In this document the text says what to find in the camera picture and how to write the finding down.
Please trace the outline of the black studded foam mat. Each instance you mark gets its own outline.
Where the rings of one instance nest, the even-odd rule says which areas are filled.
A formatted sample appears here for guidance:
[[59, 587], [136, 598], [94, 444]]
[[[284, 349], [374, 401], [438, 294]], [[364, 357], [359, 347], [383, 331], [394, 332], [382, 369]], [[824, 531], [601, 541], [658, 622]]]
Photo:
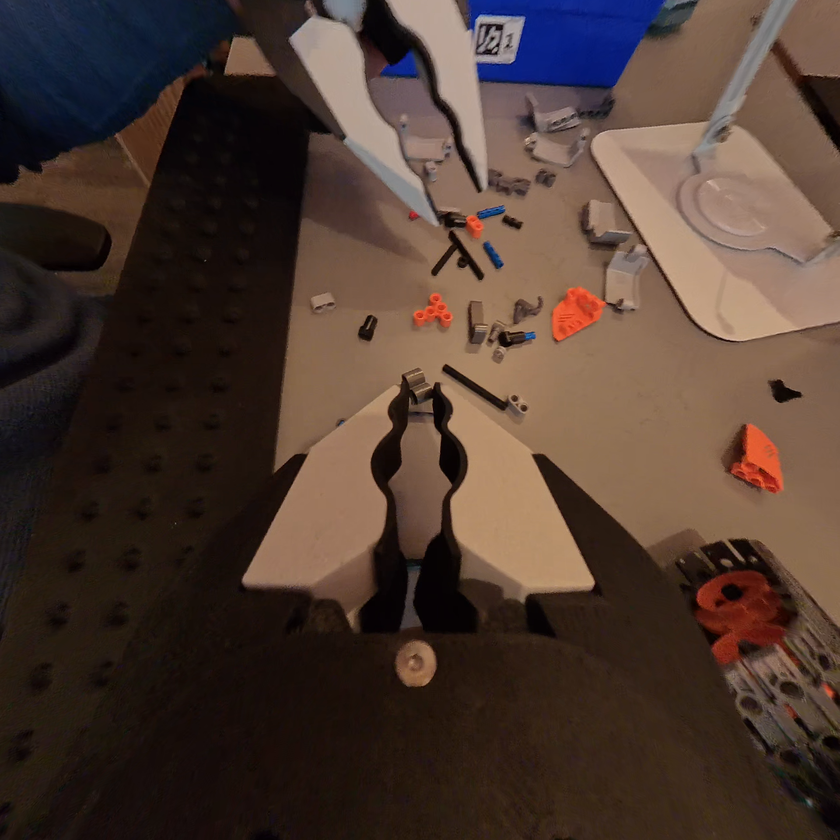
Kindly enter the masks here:
[[276, 78], [182, 95], [7, 609], [2, 838], [151, 716], [183, 579], [274, 470], [308, 142]]

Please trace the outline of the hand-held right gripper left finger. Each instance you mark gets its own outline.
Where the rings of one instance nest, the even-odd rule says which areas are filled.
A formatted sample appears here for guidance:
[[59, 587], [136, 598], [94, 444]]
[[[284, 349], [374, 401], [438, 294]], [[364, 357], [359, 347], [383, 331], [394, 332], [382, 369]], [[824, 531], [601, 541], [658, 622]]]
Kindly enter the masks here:
[[375, 447], [392, 430], [389, 387], [311, 447], [247, 568], [253, 591], [294, 591], [358, 611], [375, 593], [373, 551], [386, 500], [373, 478]]

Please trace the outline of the light grey curved panel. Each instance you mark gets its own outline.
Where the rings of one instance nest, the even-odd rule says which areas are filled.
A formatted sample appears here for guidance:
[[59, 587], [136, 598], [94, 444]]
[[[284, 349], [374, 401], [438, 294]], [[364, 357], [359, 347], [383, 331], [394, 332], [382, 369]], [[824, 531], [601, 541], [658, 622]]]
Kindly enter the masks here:
[[619, 246], [633, 236], [616, 220], [613, 202], [591, 199], [581, 209], [581, 231], [590, 245]]
[[402, 114], [399, 118], [398, 134], [404, 156], [410, 162], [443, 163], [455, 149], [452, 136], [428, 138], [412, 133], [409, 118], [406, 114]]
[[538, 133], [557, 133], [581, 125], [579, 110], [573, 104], [546, 109], [537, 100], [535, 94], [530, 92], [526, 93], [525, 102], [530, 121]]
[[633, 312], [641, 302], [641, 276], [650, 263], [648, 248], [617, 248], [605, 267], [604, 301], [619, 312]]
[[583, 128], [571, 142], [560, 143], [550, 140], [545, 134], [533, 133], [525, 139], [523, 145], [535, 161], [567, 169], [583, 155], [591, 134], [590, 129]]

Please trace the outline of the orange angled panel piece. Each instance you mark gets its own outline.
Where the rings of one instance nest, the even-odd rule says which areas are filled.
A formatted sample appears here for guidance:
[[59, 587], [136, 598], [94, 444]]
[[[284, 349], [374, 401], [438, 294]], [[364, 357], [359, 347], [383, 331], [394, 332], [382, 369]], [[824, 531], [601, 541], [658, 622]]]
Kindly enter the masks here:
[[771, 494], [783, 491], [779, 450], [762, 430], [751, 423], [744, 424], [736, 455], [728, 469], [730, 475]]
[[551, 314], [553, 340], [560, 342], [591, 326], [601, 317], [606, 303], [582, 287], [567, 290]]

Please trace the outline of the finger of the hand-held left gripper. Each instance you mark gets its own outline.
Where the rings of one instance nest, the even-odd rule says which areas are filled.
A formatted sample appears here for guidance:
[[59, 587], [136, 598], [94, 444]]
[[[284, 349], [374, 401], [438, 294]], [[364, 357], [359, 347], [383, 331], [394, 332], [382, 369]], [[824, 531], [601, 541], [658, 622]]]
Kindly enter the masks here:
[[476, 191], [488, 186], [487, 137], [471, 34], [453, 1], [387, 1], [393, 26], [411, 46], [458, 157]]
[[362, 47], [351, 28], [313, 16], [290, 37], [290, 45], [337, 123], [343, 145], [411, 211], [438, 227], [424, 181], [407, 162], [397, 131], [371, 98]]

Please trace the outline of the grey tracked toy robot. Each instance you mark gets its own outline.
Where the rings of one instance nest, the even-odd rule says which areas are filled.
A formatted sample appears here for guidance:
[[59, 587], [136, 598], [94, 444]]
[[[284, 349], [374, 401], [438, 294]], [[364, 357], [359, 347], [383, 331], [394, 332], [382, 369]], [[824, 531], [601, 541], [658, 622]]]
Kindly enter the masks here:
[[703, 544], [674, 569], [752, 742], [838, 838], [838, 625], [758, 540]]

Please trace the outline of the orange T-shaped connector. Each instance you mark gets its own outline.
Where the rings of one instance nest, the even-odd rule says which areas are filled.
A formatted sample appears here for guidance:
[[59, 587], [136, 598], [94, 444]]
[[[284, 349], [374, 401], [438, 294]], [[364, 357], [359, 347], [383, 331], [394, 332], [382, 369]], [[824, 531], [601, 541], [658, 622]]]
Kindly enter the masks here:
[[448, 304], [437, 292], [429, 295], [425, 308], [417, 309], [413, 313], [413, 325], [418, 328], [437, 324], [441, 329], [449, 329], [453, 319]]

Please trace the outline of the white stand with wooden tray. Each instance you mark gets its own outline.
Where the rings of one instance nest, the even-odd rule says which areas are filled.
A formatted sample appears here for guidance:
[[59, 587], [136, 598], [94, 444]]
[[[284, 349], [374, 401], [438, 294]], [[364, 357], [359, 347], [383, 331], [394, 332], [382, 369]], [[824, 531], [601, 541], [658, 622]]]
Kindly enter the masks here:
[[795, 2], [770, 2], [707, 123], [599, 133], [591, 154], [688, 317], [747, 342], [839, 321], [838, 230], [736, 125]]

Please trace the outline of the blue bin with white label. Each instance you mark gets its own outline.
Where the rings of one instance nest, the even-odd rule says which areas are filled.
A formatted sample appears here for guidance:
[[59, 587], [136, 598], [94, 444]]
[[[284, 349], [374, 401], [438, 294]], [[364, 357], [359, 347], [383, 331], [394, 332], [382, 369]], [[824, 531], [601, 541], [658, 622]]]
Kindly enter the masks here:
[[659, 1], [468, 2], [478, 79], [611, 88]]

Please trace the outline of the black long axle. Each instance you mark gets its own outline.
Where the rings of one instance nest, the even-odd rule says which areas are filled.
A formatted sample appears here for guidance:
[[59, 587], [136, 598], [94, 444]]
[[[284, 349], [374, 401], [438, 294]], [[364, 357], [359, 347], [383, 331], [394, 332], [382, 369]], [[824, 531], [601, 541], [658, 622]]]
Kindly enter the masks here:
[[485, 279], [485, 273], [483, 269], [476, 262], [475, 258], [471, 255], [471, 253], [461, 241], [461, 239], [457, 236], [454, 229], [449, 229], [448, 238], [451, 244], [456, 244], [458, 246], [457, 259], [461, 256], [465, 257], [469, 263], [468, 269], [470, 270], [470, 272], [478, 281], [483, 281], [483, 279]]
[[476, 394], [482, 400], [494, 406], [496, 409], [502, 412], [505, 412], [508, 409], [507, 398], [502, 398], [487, 390], [487, 388], [473, 381], [467, 375], [457, 371], [450, 364], [444, 364], [442, 366], [442, 372], [456, 383], [464, 386], [468, 391]]

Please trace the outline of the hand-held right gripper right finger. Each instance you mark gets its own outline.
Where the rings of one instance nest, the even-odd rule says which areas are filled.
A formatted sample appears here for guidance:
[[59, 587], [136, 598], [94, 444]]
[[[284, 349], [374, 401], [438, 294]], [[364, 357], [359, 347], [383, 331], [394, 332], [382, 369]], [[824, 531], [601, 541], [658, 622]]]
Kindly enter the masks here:
[[595, 579], [529, 447], [448, 385], [447, 430], [465, 452], [449, 506], [460, 577], [507, 598], [591, 592]]

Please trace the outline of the person's left forearm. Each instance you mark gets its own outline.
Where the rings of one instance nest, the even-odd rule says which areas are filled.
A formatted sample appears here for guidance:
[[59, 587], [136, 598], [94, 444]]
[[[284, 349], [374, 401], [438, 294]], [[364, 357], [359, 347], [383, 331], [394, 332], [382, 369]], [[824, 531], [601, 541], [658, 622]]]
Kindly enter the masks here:
[[238, 11], [226, 1], [2, 1], [2, 184], [142, 117], [240, 32]]

